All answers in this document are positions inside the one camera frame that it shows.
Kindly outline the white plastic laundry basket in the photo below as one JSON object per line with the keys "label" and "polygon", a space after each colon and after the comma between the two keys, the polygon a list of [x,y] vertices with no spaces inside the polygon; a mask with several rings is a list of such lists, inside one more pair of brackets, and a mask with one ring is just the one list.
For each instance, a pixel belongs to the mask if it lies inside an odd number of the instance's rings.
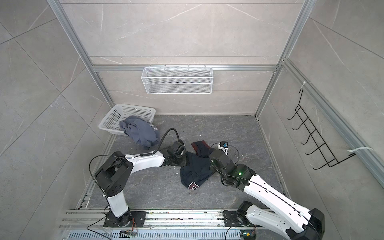
{"label": "white plastic laundry basket", "polygon": [[148,123],[154,121],[156,110],[154,108],[133,106],[126,104],[116,104],[99,123],[100,130],[104,130],[113,135],[125,136],[126,134],[120,128],[120,122],[128,117],[135,116]]}

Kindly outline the navy red-trimmed tank top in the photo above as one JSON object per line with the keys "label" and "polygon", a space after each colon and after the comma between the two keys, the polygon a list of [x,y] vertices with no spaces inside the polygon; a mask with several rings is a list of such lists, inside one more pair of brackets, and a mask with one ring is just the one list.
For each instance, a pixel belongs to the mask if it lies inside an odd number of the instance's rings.
{"label": "navy red-trimmed tank top", "polygon": [[187,162],[180,168],[181,183],[188,190],[197,190],[217,171],[212,167],[209,156],[215,149],[209,146],[205,141],[191,143],[195,153],[186,152]]}

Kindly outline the aluminium frame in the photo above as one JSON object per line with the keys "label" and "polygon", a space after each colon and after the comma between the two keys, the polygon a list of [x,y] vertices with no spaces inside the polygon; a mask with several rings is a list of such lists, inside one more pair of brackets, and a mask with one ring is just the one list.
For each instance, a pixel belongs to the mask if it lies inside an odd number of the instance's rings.
{"label": "aluminium frame", "polygon": [[[86,66],[86,69],[91,75],[91,78],[96,83],[107,103],[112,107],[115,103],[111,95],[98,76],[99,71],[142,71],[144,65],[96,65],[93,66],[88,53],[76,34],[68,16],[66,15],[62,4],[59,1],[49,1],[49,6],[56,15],[59,23],[63,27],[65,33],[69,37],[72,45],[79,54],[81,60]],[[277,83],[283,69],[286,69],[295,80],[301,85],[300,93],[306,93],[312,102],[322,111],[327,120],[333,125],[335,130],[341,135],[344,141],[355,149],[355,153],[379,182],[384,184],[384,164],[378,154],[374,150],[369,149],[367,143],[362,137],[351,127],[350,124],[338,113],[338,111],[330,104],[328,100],[313,86],[305,77],[305,75],[293,64],[289,59],[294,44],[297,42],[299,34],[304,28],[305,21],[309,18],[309,13],[313,9],[315,1],[305,1],[303,8],[300,11],[299,18],[295,23],[293,33],[288,39],[288,43],[283,50],[283,55],[275,65],[154,65],[154,68],[159,69],[182,69],[184,71],[190,69],[207,69],[211,68],[216,71],[273,71],[272,78],[268,83],[267,89],[262,97],[260,106],[256,111],[256,117],[259,117],[266,105],[267,99],[270,97],[274,86]]]}

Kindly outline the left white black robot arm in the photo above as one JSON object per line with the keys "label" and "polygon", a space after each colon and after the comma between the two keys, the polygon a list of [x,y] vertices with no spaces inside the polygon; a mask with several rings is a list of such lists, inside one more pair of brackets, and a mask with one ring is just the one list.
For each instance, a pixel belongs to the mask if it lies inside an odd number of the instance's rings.
{"label": "left white black robot arm", "polygon": [[123,192],[131,174],[164,166],[184,167],[186,161],[186,147],[181,140],[146,154],[124,155],[115,152],[109,155],[93,176],[110,207],[104,226],[116,228],[135,225]]}

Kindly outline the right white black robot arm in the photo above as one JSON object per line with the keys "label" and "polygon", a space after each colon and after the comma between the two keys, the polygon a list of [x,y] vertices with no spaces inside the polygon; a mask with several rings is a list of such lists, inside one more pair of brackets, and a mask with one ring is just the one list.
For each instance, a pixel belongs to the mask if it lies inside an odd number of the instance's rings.
{"label": "right white black robot arm", "polygon": [[211,167],[226,185],[232,186],[259,200],[269,208],[260,209],[243,202],[237,210],[237,221],[244,226],[258,225],[286,240],[321,240],[325,234],[325,215],[314,208],[309,210],[293,202],[246,165],[236,165],[223,150],[210,154]]}

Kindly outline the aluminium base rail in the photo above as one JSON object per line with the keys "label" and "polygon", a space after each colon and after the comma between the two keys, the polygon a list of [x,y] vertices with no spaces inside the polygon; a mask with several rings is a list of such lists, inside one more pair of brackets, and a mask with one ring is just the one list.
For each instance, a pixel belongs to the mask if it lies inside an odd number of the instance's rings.
{"label": "aluminium base rail", "polygon": [[242,225],[235,209],[133,210],[126,227],[113,224],[102,209],[70,210],[58,227],[60,240],[257,240],[282,239],[288,223],[256,209],[257,220]]}

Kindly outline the grey-blue tank top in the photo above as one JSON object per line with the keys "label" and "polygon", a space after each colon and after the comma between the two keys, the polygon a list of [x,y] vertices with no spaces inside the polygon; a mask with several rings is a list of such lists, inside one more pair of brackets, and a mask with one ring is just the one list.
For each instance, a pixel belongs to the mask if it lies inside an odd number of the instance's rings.
{"label": "grey-blue tank top", "polygon": [[136,144],[151,148],[160,142],[159,129],[136,116],[130,116],[119,123],[121,130]]}

